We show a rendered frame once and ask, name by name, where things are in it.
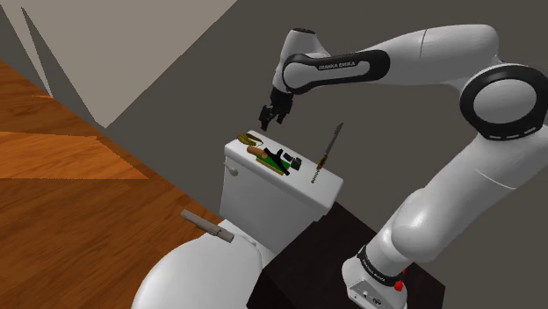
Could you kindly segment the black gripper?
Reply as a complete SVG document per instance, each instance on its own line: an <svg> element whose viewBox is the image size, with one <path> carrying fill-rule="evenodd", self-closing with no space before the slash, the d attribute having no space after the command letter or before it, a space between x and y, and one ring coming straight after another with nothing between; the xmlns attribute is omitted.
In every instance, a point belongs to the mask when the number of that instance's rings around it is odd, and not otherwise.
<svg viewBox="0 0 548 309"><path fill-rule="evenodd" d="M269 123L273 118L277 116L277 122L282 124L287 113L292 108L292 101L294 95L292 93L286 93L282 90L273 87L270 92L270 105L264 105L258 120L260 121L260 128L263 131L268 129Z"/></svg>

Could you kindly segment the olive yellow banana peel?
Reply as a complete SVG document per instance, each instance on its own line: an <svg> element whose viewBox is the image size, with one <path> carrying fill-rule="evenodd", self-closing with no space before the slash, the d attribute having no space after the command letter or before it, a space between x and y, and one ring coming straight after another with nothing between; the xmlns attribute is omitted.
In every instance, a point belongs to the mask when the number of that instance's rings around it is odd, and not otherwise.
<svg viewBox="0 0 548 309"><path fill-rule="evenodd" d="M262 146L263 144L263 141L261 139L257 138L256 136L250 133L242 133L238 135L237 140L240 141L240 143L242 144L252 146L252 147Z"/></svg>

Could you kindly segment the black angled tool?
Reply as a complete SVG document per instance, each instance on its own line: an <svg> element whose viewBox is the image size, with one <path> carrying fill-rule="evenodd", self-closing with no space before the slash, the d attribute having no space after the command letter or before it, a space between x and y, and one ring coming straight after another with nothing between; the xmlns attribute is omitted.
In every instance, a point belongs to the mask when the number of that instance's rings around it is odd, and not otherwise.
<svg viewBox="0 0 548 309"><path fill-rule="evenodd" d="M271 160L275 163L275 165L287 176L290 175L290 172L287 170L287 168L284 166L282 161L282 154L284 153L284 150L280 148L275 154L271 152L267 147L263 150L268 157L271 158Z"/></svg>

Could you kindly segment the green flat board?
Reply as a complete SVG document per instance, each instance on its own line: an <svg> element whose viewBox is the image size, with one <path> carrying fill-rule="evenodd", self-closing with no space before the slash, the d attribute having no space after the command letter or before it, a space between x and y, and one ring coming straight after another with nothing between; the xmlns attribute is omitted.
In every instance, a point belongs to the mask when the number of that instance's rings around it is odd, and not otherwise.
<svg viewBox="0 0 548 309"><path fill-rule="evenodd" d="M279 175L285 175L285 172L269 156L266 156L265 158L257 156L256 161Z"/></svg>

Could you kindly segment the white toilet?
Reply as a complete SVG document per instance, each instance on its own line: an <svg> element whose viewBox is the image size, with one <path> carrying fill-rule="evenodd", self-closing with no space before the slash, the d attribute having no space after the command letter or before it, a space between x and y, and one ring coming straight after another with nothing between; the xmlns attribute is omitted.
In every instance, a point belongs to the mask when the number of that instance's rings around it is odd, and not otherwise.
<svg viewBox="0 0 548 309"><path fill-rule="evenodd" d="M218 224L228 243L206 232L166 254L146 275L131 309L248 309L262 270L313 222L327 214L341 177L303 158L279 175L256 161L245 144L224 146L226 170Z"/></svg>

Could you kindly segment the grey rectangular bar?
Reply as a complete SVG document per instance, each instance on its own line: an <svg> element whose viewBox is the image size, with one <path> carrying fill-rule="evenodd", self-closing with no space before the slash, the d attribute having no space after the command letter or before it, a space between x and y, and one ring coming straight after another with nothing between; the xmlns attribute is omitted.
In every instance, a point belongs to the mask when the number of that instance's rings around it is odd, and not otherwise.
<svg viewBox="0 0 548 309"><path fill-rule="evenodd" d="M227 229L222 226L214 225L210 221L199 217L193 212L182 210L180 215L183 219L191 222L197 228L212 236L218 237L228 243L231 243L234 239L234 234L229 232Z"/></svg>

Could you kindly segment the dark robot stand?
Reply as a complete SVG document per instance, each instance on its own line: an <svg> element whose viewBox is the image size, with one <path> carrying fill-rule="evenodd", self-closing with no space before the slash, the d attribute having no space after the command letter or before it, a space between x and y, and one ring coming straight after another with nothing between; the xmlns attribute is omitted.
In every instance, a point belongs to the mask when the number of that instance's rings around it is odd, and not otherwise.
<svg viewBox="0 0 548 309"><path fill-rule="evenodd" d="M361 309L347 294L343 263L355 257L377 232L334 202L328 213L313 222L278 254L257 279L248 309ZM407 292L407 309L443 309L445 286L415 263L381 266L367 253L383 275L401 273L401 292Z"/></svg>

